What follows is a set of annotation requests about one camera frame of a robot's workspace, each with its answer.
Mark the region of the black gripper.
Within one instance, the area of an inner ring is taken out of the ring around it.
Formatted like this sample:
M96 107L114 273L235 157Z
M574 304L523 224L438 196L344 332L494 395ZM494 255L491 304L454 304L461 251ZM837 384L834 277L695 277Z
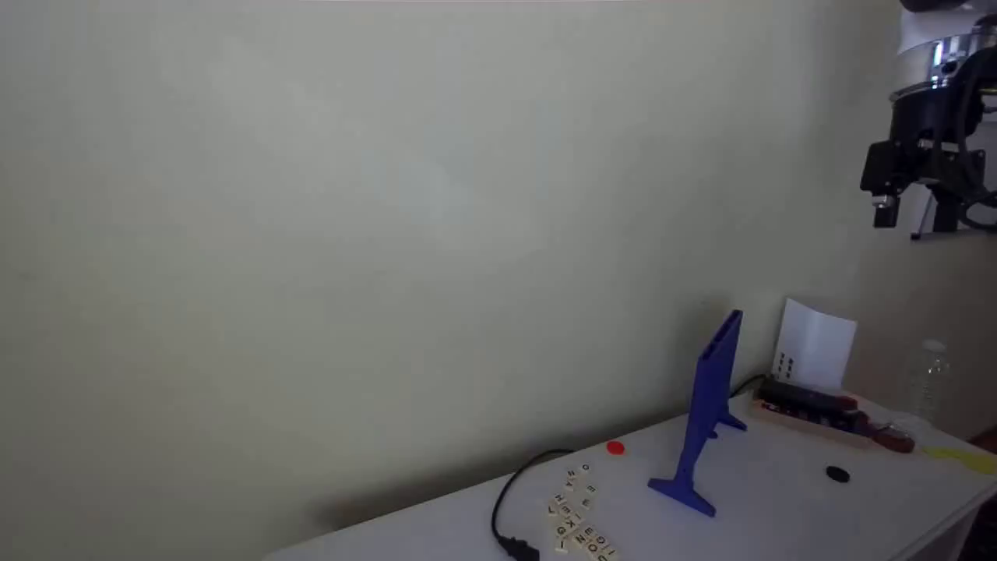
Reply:
M971 219L971 208L987 202L987 157L970 145L978 121L978 98L898 101L890 135L867 151L861 175L861 189L871 196L871 224L895 229L903 189L922 183L939 202L939 233L953 233L957 229L985 231L985 220Z

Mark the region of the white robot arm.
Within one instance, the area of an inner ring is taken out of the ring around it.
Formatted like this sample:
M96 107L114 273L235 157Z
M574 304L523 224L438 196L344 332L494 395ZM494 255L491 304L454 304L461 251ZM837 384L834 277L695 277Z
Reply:
M889 138L867 151L861 189L871 196L871 224L900 224L900 196L930 192L930 231L993 233L997 189L987 152L971 151L997 90L993 0L898 0L900 48Z

